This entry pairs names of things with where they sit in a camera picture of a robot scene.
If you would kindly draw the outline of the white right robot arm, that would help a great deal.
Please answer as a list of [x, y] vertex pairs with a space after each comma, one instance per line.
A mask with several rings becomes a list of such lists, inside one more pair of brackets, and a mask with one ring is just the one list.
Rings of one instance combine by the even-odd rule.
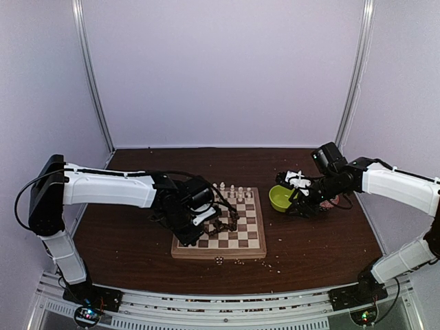
[[385, 254], [367, 265], [354, 285], [332, 289], [334, 309], [387, 296], [385, 284], [439, 260], [439, 178], [417, 175], [381, 159], [314, 153], [319, 177], [287, 171], [280, 183], [292, 191], [287, 211], [300, 217], [318, 214], [323, 203], [350, 193], [359, 196]]

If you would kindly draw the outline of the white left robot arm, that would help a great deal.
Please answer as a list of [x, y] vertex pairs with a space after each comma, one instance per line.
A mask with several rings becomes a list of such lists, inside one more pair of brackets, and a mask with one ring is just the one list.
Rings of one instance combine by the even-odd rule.
[[61, 272], [67, 291], [80, 304], [99, 301], [89, 270], [65, 226], [64, 209], [76, 205], [121, 205], [151, 210], [182, 245], [194, 245], [205, 222], [221, 214], [212, 187], [203, 177], [171, 178], [169, 172], [118, 171], [67, 163], [52, 155], [39, 176], [22, 191], [30, 191], [29, 215], [22, 228], [33, 232]]

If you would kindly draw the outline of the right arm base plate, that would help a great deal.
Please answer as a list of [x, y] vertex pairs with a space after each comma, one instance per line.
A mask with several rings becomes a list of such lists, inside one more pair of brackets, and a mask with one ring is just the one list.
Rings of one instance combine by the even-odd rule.
[[385, 299], [388, 297], [388, 292], [384, 287], [362, 290], [359, 284], [355, 284], [331, 289], [328, 295], [333, 310], [339, 311], [373, 303], [374, 298]]

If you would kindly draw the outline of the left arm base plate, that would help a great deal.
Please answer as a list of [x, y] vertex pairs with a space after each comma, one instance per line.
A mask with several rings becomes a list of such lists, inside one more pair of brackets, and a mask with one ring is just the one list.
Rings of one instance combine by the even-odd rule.
[[85, 289], [66, 288], [63, 293], [64, 300], [93, 307], [99, 311], [112, 312], [119, 311], [122, 296], [123, 293], [120, 290], [96, 287], [94, 285]]

